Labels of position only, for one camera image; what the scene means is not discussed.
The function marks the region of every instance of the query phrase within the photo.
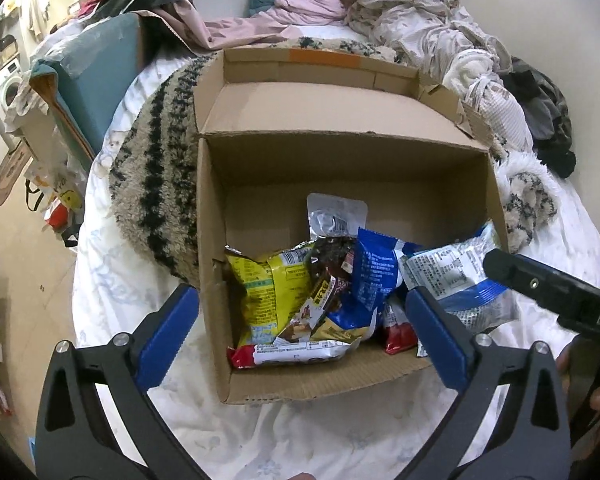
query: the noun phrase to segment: pink blanket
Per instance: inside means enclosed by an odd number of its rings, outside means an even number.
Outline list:
[[[219,50],[256,42],[298,38],[291,25],[329,25],[347,15],[353,0],[275,0],[274,7],[250,18],[205,22],[189,0],[154,9],[192,49]]]
[[[329,25],[347,15],[353,0],[275,0],[266,12],[279,23],[289,25]]]

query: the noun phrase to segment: human hand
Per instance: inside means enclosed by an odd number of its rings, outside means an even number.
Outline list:
[[[560,353],[558,358],[555,360],[555,365],[558,368],[558,373],[560,373],[562,377],[562,389],[565,394],[569,390],[570,386],[570,377],[569,377],[569,368],[570,368],[570,355],[571,349],[573,347],[572,343],[569,343],[565,346],[564,350]],[[596,412],[596,418],[600,415],[600,386],[596,388],[591,397],[589,399],[589,405],[592,410]],[[600,424],[596,430],[596,433],[590,441],[590,446],[586,446],[586,449],[583,450],[583,455],[579,456],[578,459],[584,459],[591,454],[593,449],[600,443]]]

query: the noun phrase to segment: snack bag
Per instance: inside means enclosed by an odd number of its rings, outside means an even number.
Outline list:
[[[362,200],[311,193],[306,198],[311,240],[320,237],[356,237],[366,224],[368,208]]]
[[[488,279],[482,268],[486,253],[500,246],[493,221],[474,238],[400,259],[409,288],[425,286],[440,305],[472,332],[478,333],[518,319],[507,287]]]
[[[408,350],[418,344],[418,337],[407,319],[404,299],[401,299],[400,295],[393,293],[387,297],[382,313],[382,325],[386,335],[384,351],[389,355]]]
[[[334,300],[334,307],[329,309],[311,340],[335,340],[350,344],[362,342],[374,334],[377,325],[377,309],[370,312],[350,292],[343,292]]]
[[[402,283],[398,260],[413,254],[418,245],[367,229],[358,231],[351,291],[366,308],[381,310],[384,298]]]
[[[350,280],[355,245],[356,239],[351,236],[318,238],[307,256],[312,283],[322,276],[327,267],[343,270],[344,272],[334,273]]]
[[[325,270],[298,313],[291,318],[285,329],[280,332],[274,344],[309,341],[311,334],[324,319],[334,298],[348,287],[349,282],[347,280],[337,278],[329,270]]]
[[[304,258],[309,244],[274,254],[264,262],[227,247],[226,257],[245,288],[241,311],[247,330],[238,346],[271,343],[306,298],[311,287]]]
[[[315,341],[275,345],[246,345],[229,348],[227,355],[234,368],[255,368],[261,365],[317,363],[335,361],[355,350],[360,342]]]

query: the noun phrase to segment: barcode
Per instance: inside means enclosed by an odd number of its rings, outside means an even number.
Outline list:
[[[349,226],[347,225],[347,221],[342,218],[338,218],[337,216],[333,217],[333,234],[337,233],[347,233],[349,231]]]
[[[287,251],[280,253],[280,259],[285,266],[299,264],[304,260],[304,257],[309,252],[309,248],[296,249],[295,251]]]

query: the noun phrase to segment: red object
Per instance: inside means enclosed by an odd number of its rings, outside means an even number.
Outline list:
[[[47,219],[46,223],[48,223],[53,229],[59,229],[66,225],[68,219],[69,211],[64,205],[58,204],[51,212],[51,216]]]
[[[88,16],[93,12],[93,9],[100,3],[101,0],[87,0],[83,4],[80,4],[80,10],[78,10],[78,18]]]
[[[244,345],[236,349],[227,348],[226,356],[231,361],[234,368],[255,368],[256,363],[253,359],[255,345]]]
[[[386,333],[386,343],[384,351],[389,355],[394,355],[418,344],[418,337],[413,331],[411,323],[395,324],[384,329]]]

